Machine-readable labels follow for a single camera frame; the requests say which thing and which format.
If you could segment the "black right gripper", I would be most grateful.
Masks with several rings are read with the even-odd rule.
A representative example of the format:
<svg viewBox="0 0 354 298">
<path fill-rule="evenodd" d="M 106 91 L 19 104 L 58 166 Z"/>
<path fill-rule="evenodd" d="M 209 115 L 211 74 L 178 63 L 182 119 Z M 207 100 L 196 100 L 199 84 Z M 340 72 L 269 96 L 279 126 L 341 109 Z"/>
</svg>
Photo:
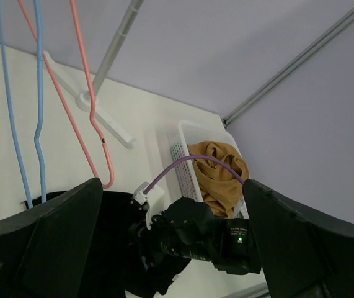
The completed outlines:
<svg viewBox="0 0 354 298">
<path fill-rule="evenodd" d="M 160 273 L 164 252 L 161 250 L 161 243 L 157 235 L 148 230 L 144 222 L 133 223 L 128 228 L 128 233 L 133 246 L 138 251 L 138 258 L 145 271 Z"/>
</svg>

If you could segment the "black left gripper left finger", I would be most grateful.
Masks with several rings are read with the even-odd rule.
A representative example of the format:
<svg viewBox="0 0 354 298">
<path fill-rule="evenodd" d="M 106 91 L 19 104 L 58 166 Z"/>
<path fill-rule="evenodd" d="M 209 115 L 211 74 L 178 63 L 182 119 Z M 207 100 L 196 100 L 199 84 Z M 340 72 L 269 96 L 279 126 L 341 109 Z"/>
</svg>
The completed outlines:
<svg viewBox="0 0 354 298">
<path fill-rule="evenodd" d="M 92 178 L 0 220 L 0 297 L 77 297 L 102 193 Z"/>
</svg>

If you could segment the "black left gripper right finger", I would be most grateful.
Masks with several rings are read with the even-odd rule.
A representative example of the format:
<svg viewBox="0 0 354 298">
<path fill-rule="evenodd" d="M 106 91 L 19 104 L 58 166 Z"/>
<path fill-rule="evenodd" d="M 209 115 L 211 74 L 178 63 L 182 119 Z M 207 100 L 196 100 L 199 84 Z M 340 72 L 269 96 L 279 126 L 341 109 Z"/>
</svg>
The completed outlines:
<svg viewBox="0 0 354 298">
<path fill-rule="evenodd" d="M 354 297 L 354 224 L 248 179 L 243 195 L 271 297 Z"/>
</svg>

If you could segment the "black tank top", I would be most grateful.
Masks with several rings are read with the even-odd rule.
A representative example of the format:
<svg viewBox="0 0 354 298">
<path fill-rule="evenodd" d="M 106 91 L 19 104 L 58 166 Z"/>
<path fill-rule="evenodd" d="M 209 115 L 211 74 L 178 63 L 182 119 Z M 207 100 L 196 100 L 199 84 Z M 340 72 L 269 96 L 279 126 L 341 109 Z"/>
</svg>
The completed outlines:
<svg viewBox="0 0 354 298">
<path fill-rule="evenodd" d="M 144 269 L 128 229 L 139 216 L 126 192 L 105 191 L 78 297 L 162 296 L 190 260 L 167 255 L 159 266 Z"/>
</svg>

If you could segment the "brown tank top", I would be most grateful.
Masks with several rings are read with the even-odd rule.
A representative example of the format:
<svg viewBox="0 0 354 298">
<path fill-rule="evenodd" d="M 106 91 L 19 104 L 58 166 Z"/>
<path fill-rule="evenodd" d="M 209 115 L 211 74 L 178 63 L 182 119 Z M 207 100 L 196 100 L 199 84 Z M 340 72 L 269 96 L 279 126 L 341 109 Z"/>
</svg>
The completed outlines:
<svg viewBox="0 0 354 298">
<path fill-rule="evenodd" d="M 249 169 L 240 153 L 230 144 L 204 141 L 188 146 L 191 155 L 205 155 L 223 162 L 243 180 L 248 179 Z M 211 160 L 195 159 L 193 168 L 203 201 L 213 213 L 222 218 L 234 217 L 239 200 L 243 198 L 242 184 L 226 168 Z"/>
</svg>

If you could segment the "grey tank top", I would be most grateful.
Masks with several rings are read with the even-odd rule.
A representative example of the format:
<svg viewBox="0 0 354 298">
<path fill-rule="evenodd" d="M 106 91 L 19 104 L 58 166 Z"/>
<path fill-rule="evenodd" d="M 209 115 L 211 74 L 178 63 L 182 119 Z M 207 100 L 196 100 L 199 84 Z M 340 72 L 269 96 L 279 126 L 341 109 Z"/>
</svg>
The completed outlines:
<svg viewBox="0 0 354 298">
<path fill-rule="evenodd" d="M 234 208 L 234 218 L 248 219 L 248 211 L 244 199 L 240 199 Z"/>
</svg>

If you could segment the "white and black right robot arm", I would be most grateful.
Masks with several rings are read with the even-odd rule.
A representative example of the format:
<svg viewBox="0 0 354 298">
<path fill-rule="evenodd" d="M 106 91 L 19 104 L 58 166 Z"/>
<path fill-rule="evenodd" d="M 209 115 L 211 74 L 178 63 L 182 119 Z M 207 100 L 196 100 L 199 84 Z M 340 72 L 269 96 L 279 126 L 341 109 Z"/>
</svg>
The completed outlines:
<svg viewBox="0 0 354 298">
<path fill-rule="evenodd" d="M 169 255 L 207 261 L 232 275 L 258 274 L 262 266 L 248 219 L 215 216 L 208 204 L 181 197 L 158 214 L 139 209 L 129 227 L 144 267 L 154 268 Z"/>
</svg>

